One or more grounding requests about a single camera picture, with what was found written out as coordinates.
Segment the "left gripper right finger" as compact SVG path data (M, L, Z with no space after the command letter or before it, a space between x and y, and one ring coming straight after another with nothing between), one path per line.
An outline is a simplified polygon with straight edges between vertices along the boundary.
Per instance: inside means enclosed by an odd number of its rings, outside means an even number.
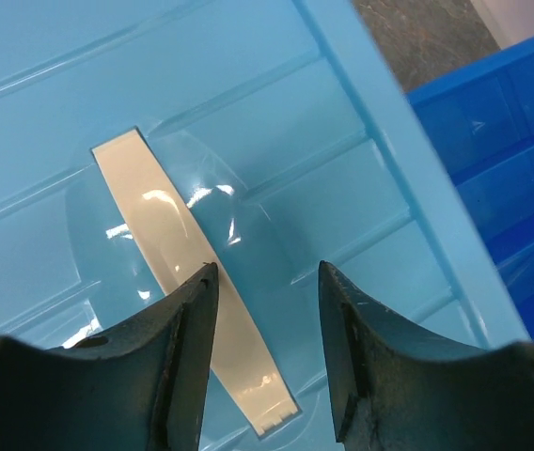
M534 450L534 342L431 332L319 266L336 440L348 450Z

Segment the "light blue plastic lid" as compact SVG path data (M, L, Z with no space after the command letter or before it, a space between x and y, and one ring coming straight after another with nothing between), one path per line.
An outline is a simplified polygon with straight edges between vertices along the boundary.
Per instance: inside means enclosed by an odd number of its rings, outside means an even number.
M348 1L0 1L0 334L53 348L162 291L92 151L149 145L300 407L260 438L211 380L204 450L334 450L321 261L438 334L527 339Z

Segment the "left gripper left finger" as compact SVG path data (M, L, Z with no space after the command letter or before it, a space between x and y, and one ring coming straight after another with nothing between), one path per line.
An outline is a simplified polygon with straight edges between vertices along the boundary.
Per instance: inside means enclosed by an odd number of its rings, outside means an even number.
M0 450L195 450L219 295L208 264L69 349L0 336Z

